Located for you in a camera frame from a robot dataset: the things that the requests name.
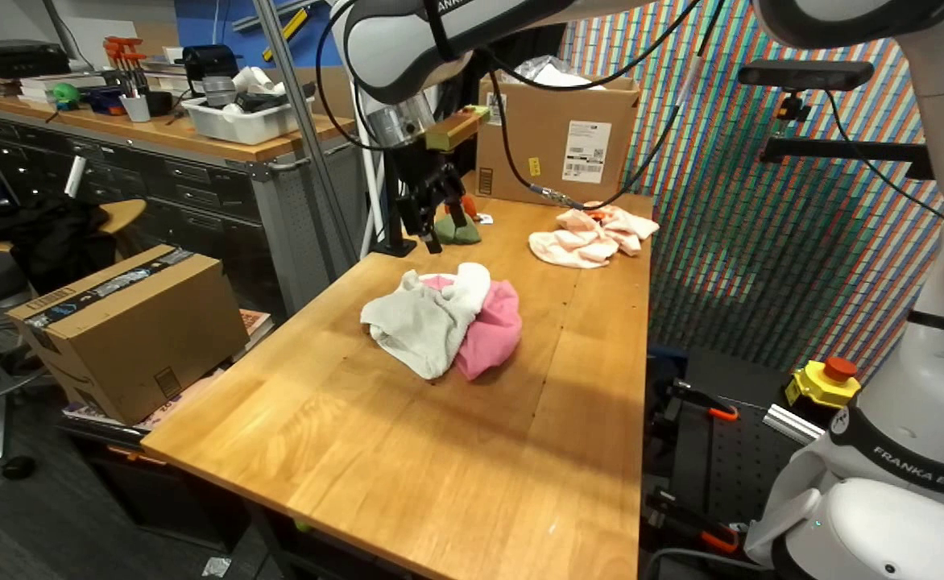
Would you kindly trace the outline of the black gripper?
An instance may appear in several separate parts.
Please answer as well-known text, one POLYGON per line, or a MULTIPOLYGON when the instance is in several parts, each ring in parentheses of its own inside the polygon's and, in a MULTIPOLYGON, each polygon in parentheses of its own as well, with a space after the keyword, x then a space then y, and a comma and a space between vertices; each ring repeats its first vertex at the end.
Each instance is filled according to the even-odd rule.
POLYGON ((439 203, 455 207, 465 197, 456 164, 440 150, 411 145, 394 154, 394 168, 397 168, 397 180, 404 184, 404 194, 390 207, 390 217, 387 217, 387 250, 409 255, 414 240, 405 233, 405 217, 436 210, 424 220, 422 240, 428 255, 440 255, 443 235, 439 229, 439 217, 440 217, 439 203))

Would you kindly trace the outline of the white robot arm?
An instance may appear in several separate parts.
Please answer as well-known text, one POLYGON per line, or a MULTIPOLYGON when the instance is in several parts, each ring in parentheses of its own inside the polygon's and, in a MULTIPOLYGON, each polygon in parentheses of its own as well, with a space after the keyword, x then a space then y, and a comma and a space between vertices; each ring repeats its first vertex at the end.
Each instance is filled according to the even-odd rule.
MULTIPOLYGON (((404 103, 449 81, 469 52, 541 26, 626 13, 650 0, 332 0, 337 52, 378 103, 404 103)), ((752 0, 788 47, 893 43, 944 197, 944 0, 752 0)))

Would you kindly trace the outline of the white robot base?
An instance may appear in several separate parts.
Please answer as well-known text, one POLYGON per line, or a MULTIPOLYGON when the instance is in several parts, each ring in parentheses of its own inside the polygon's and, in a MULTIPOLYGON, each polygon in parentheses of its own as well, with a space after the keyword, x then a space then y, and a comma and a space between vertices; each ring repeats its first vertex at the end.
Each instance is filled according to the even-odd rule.
POLYGON ((775 473, 743 554, 810 580, 944 580, 944 245, 898 344, 775 473))

